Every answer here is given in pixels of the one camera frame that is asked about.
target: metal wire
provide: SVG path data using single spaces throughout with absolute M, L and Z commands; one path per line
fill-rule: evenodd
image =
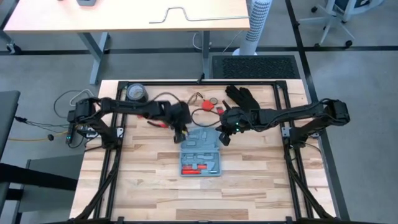
M 214 20 L 224 20 L 224 19 L 249 19 L 249 16 L 231 16 L 231 17 L 212 17 L 212 18 L 200 18 L 200 19 L 191 19 L 187 16 L 187 12 L 185 12 L 184 7 L 170 7 L 166 10 L 166 13 L 164 15 L 164 18 L 161 21 L 151 21 L 149 22 L 150 24 L 160 24 L 166 21 L 167 15 L 169 14 L 169 11 L 171 9 L 182 9 L 184 16 L 186 20 L 190 22 L 196 22 L 196 21 L 214 21 Z

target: gray plastic case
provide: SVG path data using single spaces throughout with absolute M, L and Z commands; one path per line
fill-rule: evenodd
M 182 177 L 217 177 L 221 175 L 221 154 L 218 136 L 214 128 L 198 128 L 189 132 L 187 140 L 181 143 L 180 175 Z M 215 173 L 182 174 L 182 166 L 206 164 L 207 169 L 201 171 L 217 171 Z
M 77 3 L 81 6 L 94 6 L 96 0 L 77 0 Z

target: floor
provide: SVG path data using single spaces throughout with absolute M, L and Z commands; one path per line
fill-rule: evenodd
M 0 5 L 2 22 L 13 0 Z M 322 0 L 291 0 L 297 19 L 319 16 L 310 8 Z M 333 156 L 352 220 L 396 223 L 398 157 L 394 130 L 398 126 L 398 1 L 387 0 L 383 5 L 362 15 L 354 16 L 347 28 L 356 36 L 356 49 L 306 52 L 313 85 L 318 98 L 338 98 L 348 104 L 351 122 L 343 128 L 328 128 Z M 302 24 L 300 33 L 304 47 L 313 46 L 322 34 L 323 25 Z M 225 47 L 238 32 L 212 32 L 214 47 Z M 85 49 L 75 34 L 12 34 L 23 50 Z M 191 48 L 193 32 L 111 33 L 111 49 Z M 239 45 L 237 38 L 232 47 Z M 339 47 L 347 41 L 340 29 L 332 29 L 323 46 Z M 296 47 L 294 30 L 285 1 L 274 0 L 260 47 Z M 294 52 L 259 52 L 296 57 L 300 75 L 308 78 L 302 57 Z M 90 55 L 21 55 L 0 54 L 0 90 L 19 90 L 21 98 L 17 115 L 43 123 L 64 123 L 52 109 L 53 101 L 67 90 L 89 88 L 93 59 Z M 201 74 L 199 53 L 174 54 L 110 54 L 101 79 L 135 78 L 197 78 Z M 71 109 L 67 95 L 57 104 L 66 114 Z M 43 138 L 46 130 L 14 123 L 13 138 Z M 70 149 L 64 138 L 52 142 L 8 142 L 1 162 L 24 167 L 28 159 L 81 154 L 83 148 Z M 9 223 L 15 203 L 8 202 L 0 223 Z M 21 223 L 45 223 L 68 218 L 69 210 L 25 213 Z

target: toolbox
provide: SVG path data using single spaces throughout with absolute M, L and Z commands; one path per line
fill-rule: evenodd
M 198 128 L 189 132 L 181 143 L 180 175 L 182 177 L 217 177 L 221 175 L 221 154 L 214 128 Z

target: black glove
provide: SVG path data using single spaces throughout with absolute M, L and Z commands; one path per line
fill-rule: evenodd
M 259 103 L 253 98 L 247 88 L 241 87 L 238 90 L 231 85 L 226 87 L 225 92 L 245 112 L 249 112 L 250 109 L 260 109 Z

